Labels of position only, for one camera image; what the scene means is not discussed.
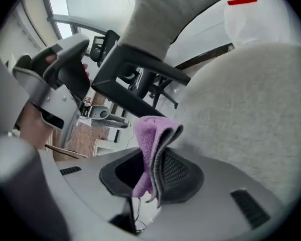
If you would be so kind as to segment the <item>grey device on stand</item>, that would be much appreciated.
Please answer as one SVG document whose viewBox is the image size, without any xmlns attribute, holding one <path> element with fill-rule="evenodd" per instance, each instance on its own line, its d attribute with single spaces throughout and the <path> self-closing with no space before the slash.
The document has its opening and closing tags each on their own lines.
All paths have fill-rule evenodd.
<svg viewBox="0 0 301 241">
<path fill-rule="evenodd" d="M 93 127 L 116 129 L 126 129 L 129 127 L 129 122 L 125 118 L 111 114 L 109 108 L 105 106 L 92 106 L 88 118 L 91 119 Z"/>
</svg>

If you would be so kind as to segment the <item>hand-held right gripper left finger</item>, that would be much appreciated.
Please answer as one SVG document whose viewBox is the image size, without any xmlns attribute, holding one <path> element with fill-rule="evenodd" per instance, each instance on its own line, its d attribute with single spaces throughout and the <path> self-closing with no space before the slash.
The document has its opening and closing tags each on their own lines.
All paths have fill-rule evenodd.
<svg viewBox="0 0 301 241">
<path fill-rule="evenodd" d="M 139 148 L 130 148 L 102 156 L 57 162 L 67 184 L 75 194 L 103 220 L 136 234 L 132 190 L 143 172 Z"/>
</svg>

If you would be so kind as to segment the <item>white open shelf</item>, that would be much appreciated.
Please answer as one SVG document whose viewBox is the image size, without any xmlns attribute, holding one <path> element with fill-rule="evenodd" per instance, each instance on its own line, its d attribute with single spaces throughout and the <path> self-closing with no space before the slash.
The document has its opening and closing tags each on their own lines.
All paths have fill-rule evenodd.
<svg viewBox="0 0 301 241">
<path fill-rule="evenodd" d="M 93 157 L 137 147 L 138 143 L 132 127 L 127 129 L 110 128 L 106 140 L 96 139 Z"/>
</svg>

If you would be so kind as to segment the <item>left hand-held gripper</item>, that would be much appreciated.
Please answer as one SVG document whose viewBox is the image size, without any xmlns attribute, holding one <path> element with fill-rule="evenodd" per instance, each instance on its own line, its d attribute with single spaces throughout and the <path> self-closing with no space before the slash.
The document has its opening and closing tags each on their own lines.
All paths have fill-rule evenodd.
<svg viewBox="0 0 301 241">
<path fill-rule="evenodd" d="M 61 130 L 62 148 L 67 146 L 79 118 L 74 97 L 82 101 L 90 88 L 82 64 L 88 45 L 89 38 L 78 33 L 59 40 L 33 58 L 22 55 L 12 69 L 12 75 L 29 95 L 29 102 L 41 112 L 44 123 Z"/>
</svg>

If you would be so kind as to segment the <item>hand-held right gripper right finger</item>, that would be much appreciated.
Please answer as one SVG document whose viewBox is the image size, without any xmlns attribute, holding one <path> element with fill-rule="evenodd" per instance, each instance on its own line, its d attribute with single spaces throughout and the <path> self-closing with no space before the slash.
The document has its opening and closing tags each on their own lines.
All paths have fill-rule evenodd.
<svg viewBox="0 0 301 241">
<path fill-rule="evenodd" d="M 271 191 L 229 163 L 171 151 L 199 166 L 204 182 L 188 201 L 161 207 L 151 241 L 259 241 L 273 230 L 284 205 Z"/>
</svg>

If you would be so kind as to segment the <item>white plastic bag red print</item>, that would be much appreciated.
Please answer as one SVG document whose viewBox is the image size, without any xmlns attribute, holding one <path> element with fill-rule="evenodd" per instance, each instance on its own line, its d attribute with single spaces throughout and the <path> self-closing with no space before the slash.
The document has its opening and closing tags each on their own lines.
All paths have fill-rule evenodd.
<svg viewBox="0 0 301 241">
<path fill-rule="evenodd" d="M 258 43 L 301 46 L 301 22 L 287 0 L 227 0 L 224 26 L 235 48 Z"/>
</svg>

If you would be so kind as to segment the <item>purple cloth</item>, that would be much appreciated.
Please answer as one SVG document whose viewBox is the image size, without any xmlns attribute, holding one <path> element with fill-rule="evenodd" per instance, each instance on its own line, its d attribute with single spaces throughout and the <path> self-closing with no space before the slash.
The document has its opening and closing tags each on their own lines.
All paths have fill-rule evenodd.
<svg viewBox="0 0 301 241">
<path fill-rule="evenodd" d="M 132 196 L 141 198 L 151 194 L 147 201 L 158 201 L 161 207 L 162 184 L 160 181 L 164 151 L 183 132 L 181 123 L 162 116 L 143 116 L 134 125 L 134 134 L 142 152 L 143 173 L 135 185 Z"/>
</svg>

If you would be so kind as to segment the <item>grey fabric chair seat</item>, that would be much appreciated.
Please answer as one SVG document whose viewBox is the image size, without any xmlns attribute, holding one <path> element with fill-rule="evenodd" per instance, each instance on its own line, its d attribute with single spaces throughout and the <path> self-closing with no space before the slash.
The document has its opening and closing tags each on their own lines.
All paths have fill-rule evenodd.
<svg viewBox="0 0 301 241">
<path fill-rule="evenodd" d="M 301 195 L 301 47 L 258 44 L 200 68 L 173 147 L 228 162 L 288 204 Z"/>
</svg>

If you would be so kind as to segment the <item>person's left forearm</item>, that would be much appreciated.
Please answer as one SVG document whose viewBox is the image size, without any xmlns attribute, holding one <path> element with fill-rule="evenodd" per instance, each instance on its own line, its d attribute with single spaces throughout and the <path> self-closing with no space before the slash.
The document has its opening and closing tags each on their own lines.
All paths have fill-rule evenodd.
<svg viewBox="0 0 301 241">
<path fill-rule="evenodd" d="M 41 112 L 31 103 L 27 103 L 19 120 L 20 138 L 26 140 L 36 149 L 44 149 L 53 132 L 53 127 L 45 123 Z"/>
</svg>

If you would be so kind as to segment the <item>wooden desk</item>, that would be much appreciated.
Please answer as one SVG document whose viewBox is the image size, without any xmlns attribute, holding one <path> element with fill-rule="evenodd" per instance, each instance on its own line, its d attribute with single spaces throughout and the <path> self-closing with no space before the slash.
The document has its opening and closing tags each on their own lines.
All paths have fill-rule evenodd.
<svg viewBox="0 0 301 241">
<path fill-rule="evenodd" d="M 215 49 L 212 49 L 208 52 L 202 53 L 198 56 L 195 56 L 195 57 L 177 65 L 176 68 L 180 69 L 180 70 L 185 70 L 191 66 L 197 65 L 199 63 L 202 63 L 202 62 L 208 61 L 210 59 L 213 59 L 215 57 L 218 57 L 222 54 L 228 53 L 233 49 L 234 49 L 233 44 L 229 43 L 229 44 L 217 47 Z"/>
</svg>

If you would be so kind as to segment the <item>black mesh office chair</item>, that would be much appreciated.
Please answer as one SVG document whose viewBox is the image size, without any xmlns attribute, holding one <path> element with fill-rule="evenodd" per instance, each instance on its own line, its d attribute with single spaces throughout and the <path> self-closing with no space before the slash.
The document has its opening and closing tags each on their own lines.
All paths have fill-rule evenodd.
<svg viewBox="0 0 301 241">
<path fill-rule="evenodd" d="M 100 67 L 103 60 L 119 38 L 120 36 L 113 30 L 108 30 L 103 37 L 95 36 L 90 49 L 90 59 Z"/>
</svg>

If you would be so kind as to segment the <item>black framed window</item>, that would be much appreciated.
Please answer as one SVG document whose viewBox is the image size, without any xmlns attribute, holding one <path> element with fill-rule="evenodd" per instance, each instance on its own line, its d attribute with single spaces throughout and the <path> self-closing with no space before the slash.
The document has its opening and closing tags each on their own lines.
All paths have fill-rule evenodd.
<svg viewBox="0 0 301 241">
<path fill-rule="evenodd" d="M 59 38 L 82 33 L 93 39 L 113 30 L 121 35 L 135 0 L 44 0 L 48 21 Z"/>
</svg>

